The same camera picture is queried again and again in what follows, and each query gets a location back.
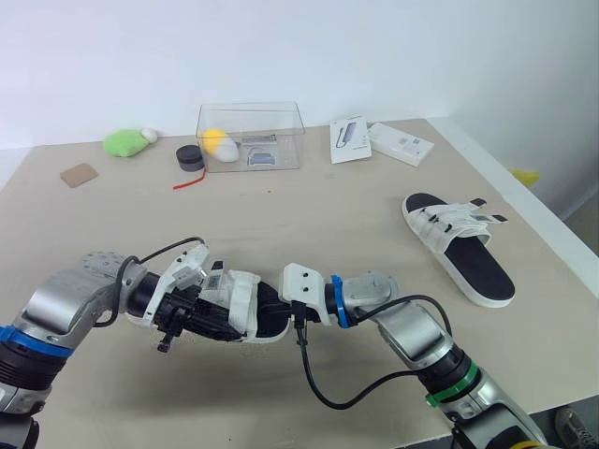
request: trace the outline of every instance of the green sponge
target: green sponge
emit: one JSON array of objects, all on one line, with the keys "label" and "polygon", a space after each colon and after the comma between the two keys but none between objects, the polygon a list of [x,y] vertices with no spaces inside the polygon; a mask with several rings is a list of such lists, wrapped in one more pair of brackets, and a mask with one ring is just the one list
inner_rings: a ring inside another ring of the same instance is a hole
[{"label": "green sponge", "polygon": [[158,134],[153,129],[122,129],[104,139],[104,151],[113,156],[129,157],[157,140]]}]

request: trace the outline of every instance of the cable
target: cable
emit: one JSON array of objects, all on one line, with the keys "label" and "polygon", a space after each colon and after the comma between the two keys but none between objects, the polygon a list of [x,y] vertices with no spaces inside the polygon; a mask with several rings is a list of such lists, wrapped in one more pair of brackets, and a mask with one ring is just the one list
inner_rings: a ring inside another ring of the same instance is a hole
[{"label": "cable", "polygon": [[378,388],[379,386],[381,386],[385,382],[390,381],[391,379],[396,379],[398,377],[405,377],[405,376],[416,376],[415,371],[407,370],[407,371],[392,372],[392,373],[388,374],[387,376],[383,376],[380,379],[378,379],[377,381],[374,381],[372,384],[368,385],[366,388],[364,388],[362,391],[360,391],[357,395],[355,395],[353,398],[349,399],[348,401],[341,402],[341,403],[333,402],[332,400],[329,400],[328,398],[326,398],[325,395],[323,395],[320,392],[320,390],[318,389],[318,387],[316,386],[316,383],[314,382],[314,377],[312,376],[312,370],[310,369],[310,361],[308,360],[308,350],[306,348],[306,345],[308,343],[305,339],[305,332],[302,332],[302,329],[297,329],[297,332],[298,332],[298,344],[301,349],[301,360],[303,362],[303,369],[306,373],[306,379],[308,380],[308,385],[310,386],[310,388],[312,389],[312,391],[316,395],[316,397],[323,404],[325,404],[327,407],[330,407],[331,409],[335,409],[335,410],[349,409],[350,407],[353,407],[358,402],[360,402],[361,400],[366,398],[375,388]]},{"label": "cable", "polygon": [[160,250],[158,250],[154,253],[151,253],[150,255],[146,255],[143,259],[141,259],[139,261],[139,263],[144,264],[147,261],[149,261],[150,259],[154,259],[158,255],[165,253],[167,251],[170,251],[173,248],[177,248],[178,246],[184,245],[185,243],[189,243],[190,241],[199,241],[202,245],[206,244],[206,242],[204,241],[204,239],[202,237],[188,237],[187,239],[179,240],[179,241],[176,241],[175,243],[170,244],[169,246],[165,246],[164,248],[161,248]]},{"label": "cable", "polygon": [[119,302],[121,301],[121,287],[123,287],[124,271],[131,262],[135,262],[137,264],[140,263],[136,256],[130,255],[123,261],[116,273],[116,281],[114,282],[114,290],[112,291],[112,307],[110,308],[110,318],[101,323],[95,323],[94,327],[108,327],[116,321],[116,317],[119,315]]},{"label": "cable", "polygon": [[202,176],[200,176],[199,178],[197,178],[196,180],[193,181],[189,181],[189,182],[184,182],[183,184],[177,184],[177,185],[173,185],[172,186],[172,190],[181,190],[185,187],[188,187],[190,185],[194,185],[197,184],[198,182],[202,181],[205,177],[206,177],[206,168],[203,169],[202,171]]},{"label": "cable", "polygon": [[372,318],[373,316],[375,316],[377,313],[380,313],[381,311],[386,311],[387,309],[389,309],[393,306],[397,306],[399,304],[403,304],[404,302],[409,302],[409,301],[414,301],[414,300],[426,301],[426,302],[429,302],[430,304],[432,304],[437,309],[439,314],[441,315],[441,318],[443,318],[443,323],[446,327],[447,333],[449,335],[453,336],[453,333],[451,331],[451,324],[449,323],[449,318],[447,317],[446,311],[443,309],[443,307],[441,307],[441,304],[439,304],[436,299],[433,299],[432,297],[427,297],[425,295],[408,295],[407,297],[400,297],[398,299],[393,299],[392,301],[389,301],[389,302],[383,304],[382,306],[377,307],[376,309],[372,309],[371,311],[367,311],[363,315],[360,315],[358,318],[356,318],[355,323],[356,324],[361,323],[362,321],[366,321],[369,318]]},{"label": "cable", "polygon": [[[387,304],[383,304],[382,306],[379,306],[376,309],[372,309],[371,311],[368,311],[368,312],[364,313],[363,315],[361,315],[359,318],[357,318],[355,320],[355,324],[361,323],[362,321],[366,321],[369,318],[372,318],[373,316],[375,316],[377,313],[380,313],[381,311],[385,311],[391,307],[397,306],[399,304],[403,304],[405,302],[414,301],[414,300],[426,301],[426,302],[429,302],[430,304],[432,304],[437,309],[437,311],[441,314],[441,317],[443,318],[443,322],[445,324],[447,333],[449,335],[452,335],[451,324],[449,323],[449,318],[447,317],[446,311],[443,309],[441,304],[439,304],[435,299],[433,299],[432,297],[427,297],[425,295],[409,295],[407,297],[400,297],[398,299],[389,301]],[[308,345],[308,341],[306,338],[307,327],[305,326],[305,321],[302,320],[302,322],[303,322],[303,324],[296,327],[296,330],[298,333],[298,345],[301,349],[301,361],[303,362],[303,369],[304,369],[304,372],[306,373],[306,379],[308,380],[308,385],[310,386],[310,388],[312,389],[312,391],[316,395],[316,397],[323,404],[325,404],[327,407],[330,407],[331,409],[335,409],[335,410],[349,409],[350,407],[353,407],[358,402],[360,402],[361,400],[366,398],[374,389],[378,388],[385,382],[388,382],[391,379],[396,379],[398,377],[416,376],[417,375],[416,371],[411,371],[411,370],[391,372],[387,376],[383,376],[380,379],[374,381],[372,384],[368,385],[366,388],[364,388],[362,391],[360,391],[357,395],[355,395],[353,398],[349,399],[348,401],[341,402],[341,403],[333,402],[332,400],[328,399],[327,397],[325,397],[325,395],[322,394],[322,392],[318,389],[318,387],[316,386],[316,383],[314,381],[314,377],[312,375],[312,369],[310,368],[310,360],[308,359],[308,349],[306,347]]]},{"label": "cable", "polygon": [[175,243],[170,244],[169,246],[165,246],[158,251],[151,253],[150,255],[146,255],[143,259],[139,260],[135,255],[129,255],[125,258],[119,270],[116,273],[116,280],[114,281],[114,290],[112,292],[112,304],[110,307],[110,318],[101,323],[95,323],[94,327],[108,327],[112,323],[116,321],[117,316],[119,315],[119,303],[121,302],[121,289],[123,288],[123,276],[124,271],[129,266],[131,262],[135,262],[136,264],[143,264],[150,259],[157,257],[158,255],[165,253],[167,251],[172,250],[178,246],[184,245],[185,243],[189,243],[190,241],[199,241],[202,244],[205,244],[203,238],[201,237],[188,237],[187,239],[176,241]]}]

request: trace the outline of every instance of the blue ring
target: blue ring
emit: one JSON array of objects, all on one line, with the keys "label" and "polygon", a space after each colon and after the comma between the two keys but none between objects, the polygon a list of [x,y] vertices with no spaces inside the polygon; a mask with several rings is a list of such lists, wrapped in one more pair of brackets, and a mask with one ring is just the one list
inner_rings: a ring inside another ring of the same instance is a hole
[{"label": "blue ring", "polygon": [[45,341],[34,339],[14,326],[0,326],[0,341],[11,341],[13,343],[21,344],[38,353],[51,355],[53,357],[67,358],[75,351],[74,349],[55,346],[46,343]]},{"label": "blue ring", "polygon": [[335,304],[337,305],[337,316],[339,316],[339,326],[343,329],[349,327],[347,314],[345,313],[345,301],[343,300],[343,281],[336,274],[330,275],[333,281],[333,289],[335,291]]}]

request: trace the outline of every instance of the brown square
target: brown square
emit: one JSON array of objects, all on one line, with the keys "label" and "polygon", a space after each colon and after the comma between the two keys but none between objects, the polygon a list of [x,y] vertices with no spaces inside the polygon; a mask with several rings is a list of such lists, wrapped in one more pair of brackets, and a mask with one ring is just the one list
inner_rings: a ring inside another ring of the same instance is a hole
[{"label": "brown square", "polygon": [[96,176],[97,171],[95,171],[89,164],[79,164],[60,174],[61,179],[71,188],[82,185],[84,182],[92,180]]}]

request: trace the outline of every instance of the small black container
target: small black container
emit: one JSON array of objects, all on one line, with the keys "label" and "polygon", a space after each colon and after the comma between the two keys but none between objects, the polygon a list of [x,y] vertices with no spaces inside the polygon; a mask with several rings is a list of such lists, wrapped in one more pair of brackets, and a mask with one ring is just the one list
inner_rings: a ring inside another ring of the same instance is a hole
[{"label": "small black container", "polygon": [[204,167],[204,159],[198,145],[185,145],[177,150],[177,160],[183,171],[199,171]]}]

